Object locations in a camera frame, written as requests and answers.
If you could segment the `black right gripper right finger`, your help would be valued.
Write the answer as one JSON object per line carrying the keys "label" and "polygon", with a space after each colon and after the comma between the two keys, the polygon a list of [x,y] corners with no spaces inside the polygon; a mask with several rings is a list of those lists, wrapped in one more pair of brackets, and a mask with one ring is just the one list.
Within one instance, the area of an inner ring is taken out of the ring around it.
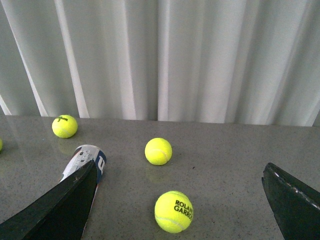
{"label": "black right gripper right finger", "polygon": [[320,238],[320,193],[269,162],[262,186],[285,240]]}

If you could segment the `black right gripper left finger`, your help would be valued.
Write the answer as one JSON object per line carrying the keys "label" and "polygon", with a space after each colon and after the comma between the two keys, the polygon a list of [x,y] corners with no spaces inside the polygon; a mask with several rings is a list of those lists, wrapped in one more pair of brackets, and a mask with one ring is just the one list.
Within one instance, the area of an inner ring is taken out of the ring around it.
{"label": "black right gripper left finger", "polygon": [[87,162],[0,225],[2,240],[79,240],[97,189],[97,169]]}

